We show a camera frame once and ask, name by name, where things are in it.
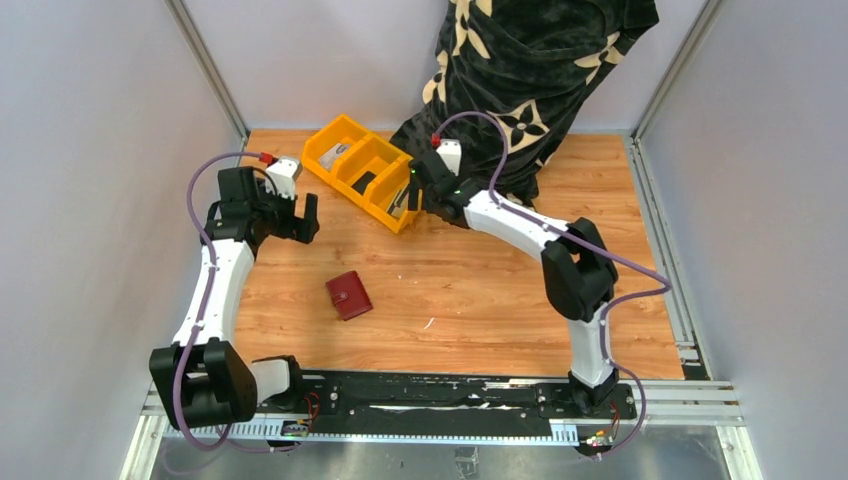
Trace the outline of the yellow three-compartment bin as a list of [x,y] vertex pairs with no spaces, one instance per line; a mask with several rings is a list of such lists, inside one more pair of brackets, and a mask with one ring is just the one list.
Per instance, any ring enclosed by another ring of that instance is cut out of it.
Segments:
[[[338,142],[350,143],[351,147],[327,171],[319,165],[318,158]],[[409,185],[411,160],[409,154],[346,115],[338,116],[306,140],[301,155],[306,169],[396,234],[418,215],[406,209],[396,219],[387,213],[396,192]],[[376,178],[360,196],[351,186],[365,171],[374,172]]]

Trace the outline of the red leather card holder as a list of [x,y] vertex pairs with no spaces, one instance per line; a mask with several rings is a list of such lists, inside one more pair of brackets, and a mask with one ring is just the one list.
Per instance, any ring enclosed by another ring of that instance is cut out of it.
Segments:
[[348,271],[325,283],[338,317],[349,321],[373,310],[373,303],[356,271]]

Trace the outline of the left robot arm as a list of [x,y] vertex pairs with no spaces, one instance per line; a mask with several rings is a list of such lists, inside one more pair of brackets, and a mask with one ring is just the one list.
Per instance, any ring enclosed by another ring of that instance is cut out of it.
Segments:
[[264,401],[283,413],[306,400],[292,355],[247,363],[233,337],[247,277],[270,238],[313,241],[318,198],[308,194],[297,216],[299,163],[282,157],[265,169],[233,167],[217,174],[220,198],[207,211],[201,271],[185,320],[167,347],[152,351],[149,370],[171,425],[191,429],[251,420]]

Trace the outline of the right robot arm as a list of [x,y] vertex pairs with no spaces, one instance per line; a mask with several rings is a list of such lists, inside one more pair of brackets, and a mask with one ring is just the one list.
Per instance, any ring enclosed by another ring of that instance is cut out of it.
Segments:
[[540,263],[546,297],[567,321],[572,406],[584,417],[601,414],[620,380],[602,313],[614,298],[618,272],[603,254],[596,226],[585,218],[568,223],[540,215],[461,180],[434,151],[413,159],[409,172],[410,209],[488,234]]

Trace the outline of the striped beige card in bin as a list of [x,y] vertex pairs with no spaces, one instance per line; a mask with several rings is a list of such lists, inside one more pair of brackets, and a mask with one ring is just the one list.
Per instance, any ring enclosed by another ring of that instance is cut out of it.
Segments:
[[408,207],[409,185],[399,189],[388,205],[387,213],[393,218],[400,219]]

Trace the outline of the black card in bin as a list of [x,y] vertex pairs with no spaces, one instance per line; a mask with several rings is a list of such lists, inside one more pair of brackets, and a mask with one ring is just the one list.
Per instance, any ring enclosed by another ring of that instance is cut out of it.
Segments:
[[372,171],[365,171],[351,186],[351,188],[360,196],[364,196],[369,184],[376,178],[376,174]]

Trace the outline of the grey card in bin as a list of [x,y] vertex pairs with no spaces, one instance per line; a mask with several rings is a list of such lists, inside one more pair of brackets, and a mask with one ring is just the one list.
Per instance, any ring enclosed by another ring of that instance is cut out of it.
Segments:
[[350,143],[342,143],[338,142],[330,147],[327,151],[322,153],[318,158],[319,165],[327,170],[331,171],[333,169],[336,161],[346,153],[351,147]]

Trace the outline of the black floral blanket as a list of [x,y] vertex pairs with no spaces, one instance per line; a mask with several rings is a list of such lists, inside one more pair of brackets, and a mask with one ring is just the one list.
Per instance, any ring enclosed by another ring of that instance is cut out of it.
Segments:
[[487,114],[443,133],[461,144],[461,174],[532,207],[583,104],[659,21],[653,1],[450,1],[423,106],[390,141],[416,157],[449,117]]

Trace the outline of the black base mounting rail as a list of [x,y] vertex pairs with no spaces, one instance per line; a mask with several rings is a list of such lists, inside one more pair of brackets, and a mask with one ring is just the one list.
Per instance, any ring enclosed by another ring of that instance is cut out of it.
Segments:
[[566,378],[305,370],[259,402],[313,440],[574,444],[614,442],[641,416],[631,386],[598,392]]

